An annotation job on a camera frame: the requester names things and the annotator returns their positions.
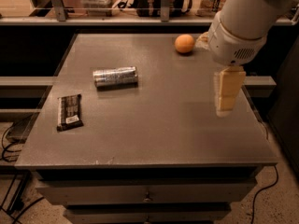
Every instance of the can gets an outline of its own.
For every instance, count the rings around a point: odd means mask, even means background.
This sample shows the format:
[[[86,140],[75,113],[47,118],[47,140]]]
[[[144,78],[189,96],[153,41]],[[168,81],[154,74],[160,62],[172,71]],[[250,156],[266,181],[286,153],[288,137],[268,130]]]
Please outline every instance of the can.
[[[138,74],[134,66],[95,70],[93,80],[96,87],[130,84],[138,82]]]

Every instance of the drawer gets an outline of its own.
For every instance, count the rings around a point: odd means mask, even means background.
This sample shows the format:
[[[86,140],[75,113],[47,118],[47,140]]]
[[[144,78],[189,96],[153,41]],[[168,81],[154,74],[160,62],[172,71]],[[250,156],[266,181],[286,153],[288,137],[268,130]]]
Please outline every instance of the drawer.
[[[101,181],[39,182],[37,190],[52,204],[221,203],[242,200],[255,179],[236,183],[117,184]]]
[[[227,203],[139,204],[70,207],[64,216],[74,224],[205,223],[224,218]]]

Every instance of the table top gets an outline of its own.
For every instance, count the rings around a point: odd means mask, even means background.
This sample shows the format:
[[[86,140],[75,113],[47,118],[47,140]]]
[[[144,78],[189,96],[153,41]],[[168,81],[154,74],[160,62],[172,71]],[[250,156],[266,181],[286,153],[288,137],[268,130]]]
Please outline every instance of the table top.
[[[178,35],[79,34],[17,168],[201,167],[274,164],[277,157],[241,91],[216,115],[221,68],[208,50],[175,51]],[[135,66],[138,85],[98,90],[93,70]],[[81,94],[84,126],[58,133],[58,97]]]

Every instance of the cabinet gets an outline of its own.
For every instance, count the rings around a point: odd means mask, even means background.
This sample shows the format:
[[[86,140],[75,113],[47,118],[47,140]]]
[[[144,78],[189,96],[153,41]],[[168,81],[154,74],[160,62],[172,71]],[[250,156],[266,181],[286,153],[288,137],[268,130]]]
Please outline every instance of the cabinet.
[[[241,91],[215,112],[218,66],[175,52],[176,34],[78,34],[16,163],[73,223],[211,223],[277,157]],[[138,85],[96,89],[93,70],[135,66]],[[57,133],[58,97],[83,127]]]

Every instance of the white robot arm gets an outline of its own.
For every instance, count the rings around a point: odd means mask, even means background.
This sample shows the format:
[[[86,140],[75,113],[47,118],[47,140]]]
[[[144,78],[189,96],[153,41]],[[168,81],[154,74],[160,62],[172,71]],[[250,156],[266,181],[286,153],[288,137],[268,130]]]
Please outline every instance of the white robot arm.
[[[253,60],[266,42],[269,29],[279,16],[299,0],[226,0],[208,31],[213,60],[226,65],[220,72],[218,114],[235,104],[245,72],[242,64]]]

